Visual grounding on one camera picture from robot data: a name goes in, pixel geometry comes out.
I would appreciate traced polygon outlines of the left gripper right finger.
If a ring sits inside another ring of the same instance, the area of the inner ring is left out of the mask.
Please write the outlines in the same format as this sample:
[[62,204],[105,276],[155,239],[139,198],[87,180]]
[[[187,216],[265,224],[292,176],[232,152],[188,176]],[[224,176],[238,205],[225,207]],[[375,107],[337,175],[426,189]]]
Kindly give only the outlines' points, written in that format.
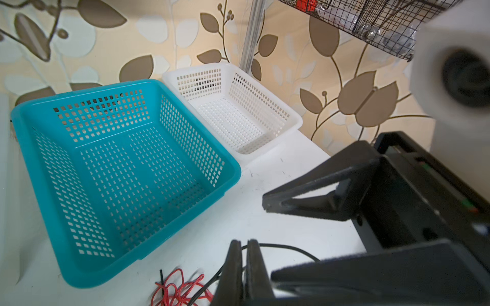
[[274,300],[275,298],[259,242],[249,240],[246,254],[244,299]]

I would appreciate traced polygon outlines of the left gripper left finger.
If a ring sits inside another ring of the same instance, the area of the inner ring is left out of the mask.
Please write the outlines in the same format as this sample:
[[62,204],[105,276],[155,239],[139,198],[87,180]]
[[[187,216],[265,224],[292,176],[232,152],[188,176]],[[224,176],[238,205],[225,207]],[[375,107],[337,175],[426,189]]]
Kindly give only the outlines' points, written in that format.
[[218,287],[210,306],[239,306],[242,305],[242,297],[242,247],[240,241],[233,240],[230,243]]

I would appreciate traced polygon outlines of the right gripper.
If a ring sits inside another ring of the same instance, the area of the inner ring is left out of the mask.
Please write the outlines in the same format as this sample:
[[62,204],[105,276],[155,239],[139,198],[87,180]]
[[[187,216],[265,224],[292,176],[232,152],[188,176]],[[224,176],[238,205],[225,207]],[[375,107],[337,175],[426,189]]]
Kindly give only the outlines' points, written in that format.
[[367,251],[389,249],[275,270],[278,289],[327,305],[489,305],[489,202],[404,132],[354,142],[262,207],[352,218]]

